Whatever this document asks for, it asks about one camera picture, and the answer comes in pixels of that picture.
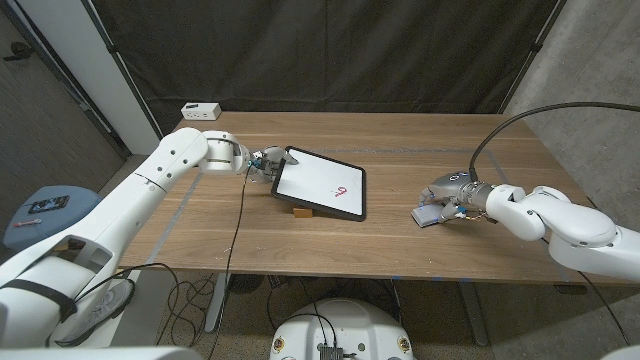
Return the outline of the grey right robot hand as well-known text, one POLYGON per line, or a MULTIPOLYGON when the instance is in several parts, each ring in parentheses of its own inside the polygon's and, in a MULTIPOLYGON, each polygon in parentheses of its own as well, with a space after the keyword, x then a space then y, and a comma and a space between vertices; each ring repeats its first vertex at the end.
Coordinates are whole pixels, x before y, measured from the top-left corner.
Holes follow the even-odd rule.
POLYGON ((446 174, 420 193, 412 218, 420 227, 426 227, 457 218, 487 217, 486 202, 493 189, 490 184, 473 181, 468 172, 446 174))

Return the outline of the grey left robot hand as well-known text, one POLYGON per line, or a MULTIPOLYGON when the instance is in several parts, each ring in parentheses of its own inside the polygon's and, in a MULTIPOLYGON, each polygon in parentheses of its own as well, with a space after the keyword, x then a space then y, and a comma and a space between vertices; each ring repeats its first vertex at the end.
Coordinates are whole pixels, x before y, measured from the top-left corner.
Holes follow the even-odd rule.
POLYGON ((278 146, 269 146, 256 151, 251 155, 248 178, 253 182, 270 183, 276 178, 281 162, 289 165, 298 164, 288 151, 278 146))

